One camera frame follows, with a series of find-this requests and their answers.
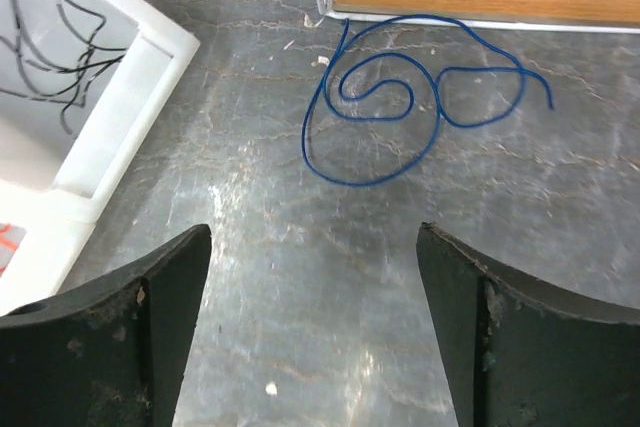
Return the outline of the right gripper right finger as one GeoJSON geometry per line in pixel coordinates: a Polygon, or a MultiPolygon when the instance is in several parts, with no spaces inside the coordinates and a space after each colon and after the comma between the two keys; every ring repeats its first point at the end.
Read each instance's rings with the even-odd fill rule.
{"type": "Polygon", "coordinates": [[[499,262],[432,223],[419,272],[461,426],[635,426],[639,313],[499,262]]]}

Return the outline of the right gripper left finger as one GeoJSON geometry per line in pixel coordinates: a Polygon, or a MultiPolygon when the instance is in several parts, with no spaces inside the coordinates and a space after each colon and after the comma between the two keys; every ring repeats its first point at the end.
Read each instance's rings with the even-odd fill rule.
{"type": "Polygon", "coordinates": [[[4,426],[169,426],[211,258],[195,225],[1,318],[4,426]]]}

